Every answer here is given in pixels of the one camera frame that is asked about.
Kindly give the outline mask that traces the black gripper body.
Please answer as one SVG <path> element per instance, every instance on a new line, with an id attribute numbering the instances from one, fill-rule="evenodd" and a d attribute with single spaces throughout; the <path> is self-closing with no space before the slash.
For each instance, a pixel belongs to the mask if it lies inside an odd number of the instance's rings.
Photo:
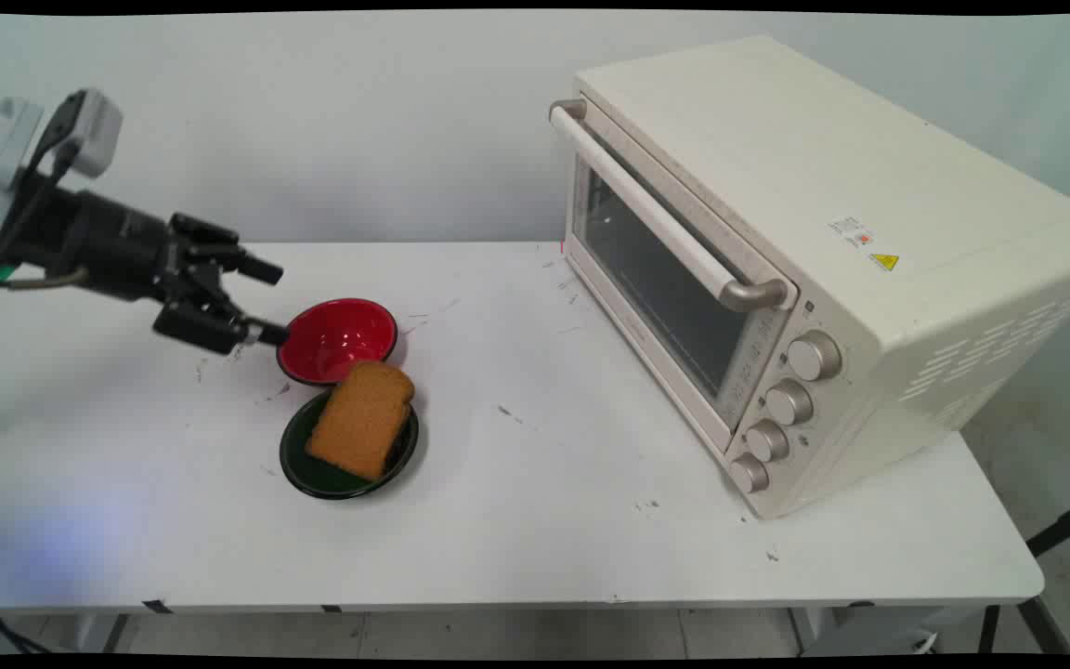
<path id="1" fill-rule="evenodd" d="M 56 187 L 9 245 L 6 263 L 39 267 L 49 280 L 76 274 L 77 287 L 127 302 L 183 302 L 182 217 Z"/>

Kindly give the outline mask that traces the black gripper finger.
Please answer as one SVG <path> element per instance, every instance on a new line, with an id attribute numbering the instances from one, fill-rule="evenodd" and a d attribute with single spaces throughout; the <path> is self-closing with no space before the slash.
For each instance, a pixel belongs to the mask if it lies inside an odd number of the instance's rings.
<path id="1" fill-rule="evenodd" d="M 220 275 L 169 275 L 160 289 L 163 305 L 152 329 L 163 337 L 221 355 L 236 346 L 262 343 L 278 348 L 289 340 L 289 326 L 238 308 Z"/>
<path id="2" fill-rule="evenodd" d="M 183 213 L 170 217 L 169 229 L 175 241 L 171 257 L 178 269 L 216 267 L 220 272 L 238 272 L 268 285 L 279 284 L 282 278 L 282 267 L 247 250 L 241 245 L 241 235 L 231 229 Z"/>

